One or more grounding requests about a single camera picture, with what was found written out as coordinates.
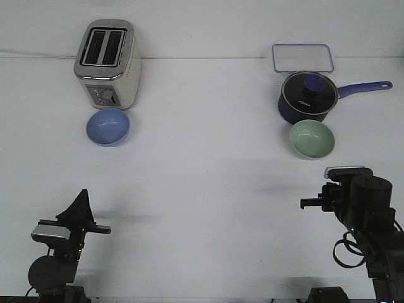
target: plastic container lid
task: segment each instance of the plastic container lid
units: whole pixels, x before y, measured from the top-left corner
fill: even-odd
[[[334,70],[331,51],[326,44],[274,44],[272,57],[277,73],[331,73]]]
[[[305,114],[325,114],[338,100],[338,89],[327,77],[313,72],[291,74],[283,83],[282,95],[292,108]]]

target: toaster control panel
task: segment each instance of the toaster control panel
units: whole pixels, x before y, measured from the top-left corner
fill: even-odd
[[[86,85],[86,87],[95,105],[121,106],[112,85]]]

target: white wall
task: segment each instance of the white wall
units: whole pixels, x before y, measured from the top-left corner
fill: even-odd
[[[2,0],[0,49],[75,56],[91,21],[122,18],[142,57],[263,57],[288,42],[401,57],[403,13],[403,0]]]

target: toaster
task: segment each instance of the toaster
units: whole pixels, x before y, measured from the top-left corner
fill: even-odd
[[[132,24],[96,20],[83,36],[74,73],[98,109],[127,109],[134,104],[141,71]]]

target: blue bowl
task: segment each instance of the blue bowl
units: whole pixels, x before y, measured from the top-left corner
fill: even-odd
[[[87,136],[100,146],[116,146],[129,132],[129,118],[120,109],[102,109],[87,122]]]

